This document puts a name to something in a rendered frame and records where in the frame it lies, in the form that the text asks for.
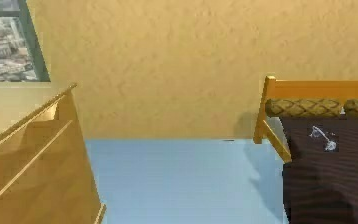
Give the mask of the small silver keys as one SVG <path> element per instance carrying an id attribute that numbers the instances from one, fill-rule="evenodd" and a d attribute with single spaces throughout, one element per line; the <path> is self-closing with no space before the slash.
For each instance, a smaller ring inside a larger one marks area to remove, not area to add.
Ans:
<path id="1" fill-rule="evenodd" d="M 316 126 L 312 127 L 310 137 L 312 137 L 312 138 L 322 137 L 326 141 L 326 143 L 324 145 L 324 150 L 327 152 L 332 152 L 337 149 L 337 143 L 335 141 L 331 140 L 330 138 L 328 138 L 326 136 L 326 134 L 320 128 L 318 128 Z"/>

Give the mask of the wooden chest of drawers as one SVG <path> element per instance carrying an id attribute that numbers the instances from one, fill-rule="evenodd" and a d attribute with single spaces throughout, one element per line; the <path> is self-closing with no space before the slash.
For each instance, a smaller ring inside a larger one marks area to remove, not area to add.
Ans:
<path id="1" fill-rule="evenodd" d="M 102 224 L 75 87 L 0 83 L 0 224 Z"/>

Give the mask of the wooden bed with dark cover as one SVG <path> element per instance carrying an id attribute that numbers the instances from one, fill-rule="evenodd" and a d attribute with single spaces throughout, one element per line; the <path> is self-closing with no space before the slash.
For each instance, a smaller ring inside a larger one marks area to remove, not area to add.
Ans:
<path id="1" fill-rule="evenodd" d="M 343 109 L 336 117 L 269 117 L 269 99 L 336 99 Z M 358 224 L 358 117 L 344 110 L 358 99 L 358 81 L 264 81 L 253 141 L 267 139 L 283 161 L 283 206 L 289 224 Z M 337 143 L 310 137 L 320 128 Z"/>

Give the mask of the window with dark green frame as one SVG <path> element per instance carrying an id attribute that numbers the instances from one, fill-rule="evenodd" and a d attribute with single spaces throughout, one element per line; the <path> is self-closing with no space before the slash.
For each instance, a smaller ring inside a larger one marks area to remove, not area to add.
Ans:
<path id="1" fill-rule="evenodd" d="M 49 82 L 28 0 L 0 0 L 0 82 Z"/>

